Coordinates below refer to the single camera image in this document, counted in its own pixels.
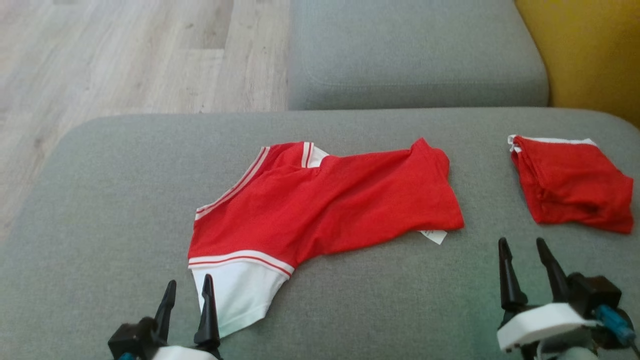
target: care label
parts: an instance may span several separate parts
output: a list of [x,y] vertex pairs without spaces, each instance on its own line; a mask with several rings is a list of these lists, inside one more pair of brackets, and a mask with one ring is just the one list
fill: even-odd
[[420,234],[423,234],[427,239],[440,245],[444,241],[444,237],[447,236],[447,232],[444,230],[420,230]]

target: folded red garment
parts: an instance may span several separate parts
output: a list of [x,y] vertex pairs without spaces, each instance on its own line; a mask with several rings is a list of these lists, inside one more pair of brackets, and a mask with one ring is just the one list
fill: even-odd
[[576,221],[631,233],[634,180],[622,174],[591,139],[511,135],[508,142],[529,211],[537,223]]

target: gray ottoman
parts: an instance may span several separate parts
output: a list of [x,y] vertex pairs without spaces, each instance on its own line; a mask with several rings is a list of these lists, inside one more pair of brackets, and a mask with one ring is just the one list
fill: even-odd
[[[261,145],[296,140],[348,155],[423,136],[451,160],[466,225],[440,246],[410,233],[302,264],[265,319],[223,339],[226,359],[506,359],[495,334],[501,236],[532,303],[551,299],[536,252],[542,236],[567,272],[608,276],[640,321],[638,231],[536,225],[509,158],[512,133],[591,137],[640,178],[639,131],[590,111],[140,115],[80,126],[51,156],[0,249],[2,358],[108,359],[113,331],[153,315],[171,279],[178,294],[169,340],[190,345],[199,320],[186,259],[195,209],[232,186]],[[633,212],[640,215],[637,199]]]
[[546,106],[513,0],[293,0],[289,109]]

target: yellow fabric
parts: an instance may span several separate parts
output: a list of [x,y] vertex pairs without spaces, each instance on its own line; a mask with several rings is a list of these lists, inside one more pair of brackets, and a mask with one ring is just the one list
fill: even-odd
[[550,105],[640,128],[640,0],[516,0],[547,67]]

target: clothing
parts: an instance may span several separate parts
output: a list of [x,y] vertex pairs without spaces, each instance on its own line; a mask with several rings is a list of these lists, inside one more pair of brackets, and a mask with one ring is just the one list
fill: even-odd
[[508,143],[529,211],[537,223],[576,221],[631,233],[634,180],[622,174],[591,139],[511,135]]
[[463,227],[448,175],[449,159],[424,139],[345,157],[311,142],[263,147],[233,188],[196,212],[189,268],[198,293],[213,277],[220,336],[263,318],[308,259]]

